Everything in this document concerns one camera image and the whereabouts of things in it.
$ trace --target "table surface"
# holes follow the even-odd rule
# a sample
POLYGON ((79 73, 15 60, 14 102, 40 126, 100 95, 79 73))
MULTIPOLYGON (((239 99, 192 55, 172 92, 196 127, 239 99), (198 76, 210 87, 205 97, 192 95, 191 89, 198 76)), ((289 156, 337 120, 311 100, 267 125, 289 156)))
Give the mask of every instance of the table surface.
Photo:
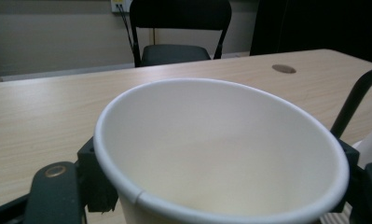
MULTIPOLYGON (((132 68, 0 83, 0 205, 29 192, 34 174, 56 161, 76 161, 103 108, 122 92, 165 78, 204 77, 245 84, 298 105, 330 129, 356 80, 372 63, 319 49, 197 63, 132 68), (294 74, 272 69, 290 65, 294 74)), ((342 140, 372 131, 372 89, 342 140)), ((125 223, 115 212, 89 223, 125 223)))

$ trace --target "black chair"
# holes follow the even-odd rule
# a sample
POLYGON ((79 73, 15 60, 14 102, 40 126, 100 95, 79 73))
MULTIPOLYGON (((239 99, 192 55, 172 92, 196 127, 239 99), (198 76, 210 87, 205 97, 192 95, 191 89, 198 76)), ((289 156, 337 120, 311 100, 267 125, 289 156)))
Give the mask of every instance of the black chair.
POLYGON ((137 28, 221 31, 214 54, 214 59, 220 59, 231 15, 228 0, 133 0, 130 18, 135 66, 211 60, 205 48, 167 44, 146 46, 141 59, 137 28))

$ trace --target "black cable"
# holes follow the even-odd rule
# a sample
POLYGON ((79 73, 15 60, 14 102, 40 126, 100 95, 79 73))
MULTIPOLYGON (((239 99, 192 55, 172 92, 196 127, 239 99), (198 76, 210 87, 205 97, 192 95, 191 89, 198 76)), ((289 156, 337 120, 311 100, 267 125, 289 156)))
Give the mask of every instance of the black cable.
POLYGON ((117 8, 119 10, 119 14, 121 14, 122 20, 124 21, 125 28, 127 29, 128 40, 130 41, 131 51, 133 53, 133 44, 132 44, 132 41, 131 41, 130 29, 128 28, 128 22, 127 22, 127 17, 125 16, 124 8, 120 4, 117 4, 117 8))
POLYGON ((351 117, 354 115, 357 107, 362 102, 364 96, 371 87, 372 70, 363 74, 351 89, 351 93, 349 93, 345 104, 340 109, 337 119, 334 121, 334 124, 331 128, 331 133, 335 137, 339 138, 343 134, 351 121, 351 117))

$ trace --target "chair seat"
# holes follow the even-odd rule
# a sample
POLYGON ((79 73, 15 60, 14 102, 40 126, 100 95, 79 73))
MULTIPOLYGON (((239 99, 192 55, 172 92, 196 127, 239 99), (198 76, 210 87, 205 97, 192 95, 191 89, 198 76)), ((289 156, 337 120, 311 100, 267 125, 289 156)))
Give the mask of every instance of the chair seat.
POLYGON ((150 45, 143 50, 141 66, 211 60, 206 49, 189 45, 150 45))

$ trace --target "metal screw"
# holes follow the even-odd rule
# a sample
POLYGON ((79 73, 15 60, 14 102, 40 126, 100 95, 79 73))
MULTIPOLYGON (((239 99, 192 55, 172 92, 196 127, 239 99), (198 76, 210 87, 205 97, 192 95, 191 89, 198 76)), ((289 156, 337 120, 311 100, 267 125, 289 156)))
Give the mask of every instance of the metal screw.
POLYGON ((46 175, 46 177, 51 178, 51 177, 61 175, 65 172, 66 172, 66 167, 64 167, 62 165, 57 165, 57 166, 53 166, 53 167, 47 169, 46 172, 45 172, 45 175, 46 175))

